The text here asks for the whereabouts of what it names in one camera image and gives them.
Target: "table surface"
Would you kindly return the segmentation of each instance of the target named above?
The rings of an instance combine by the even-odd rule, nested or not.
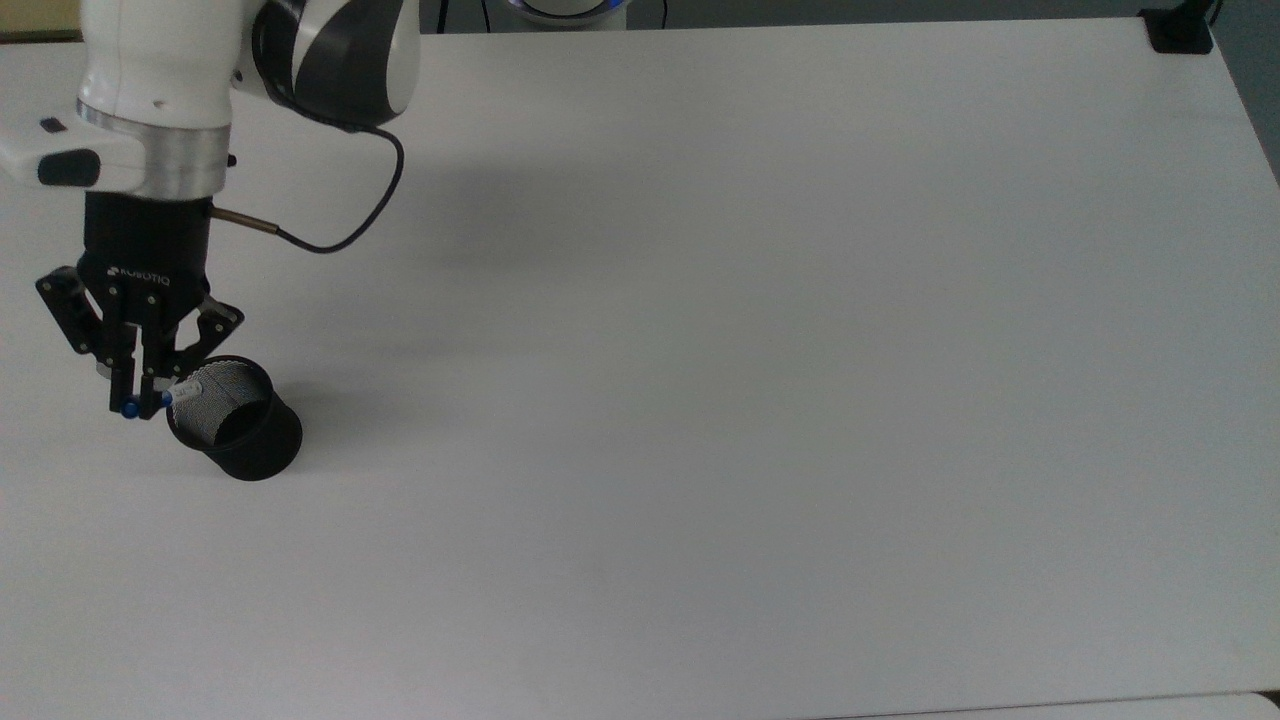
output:
[[[0,113],[82,49],[0,49]],[[0,186],[0,715],[780,720],[1280,687],[1280,192],[1140,20],[425,37],[333,258],[219,225],[306,427],[105,411]],[[236,97],[219,204],[390,154]]]

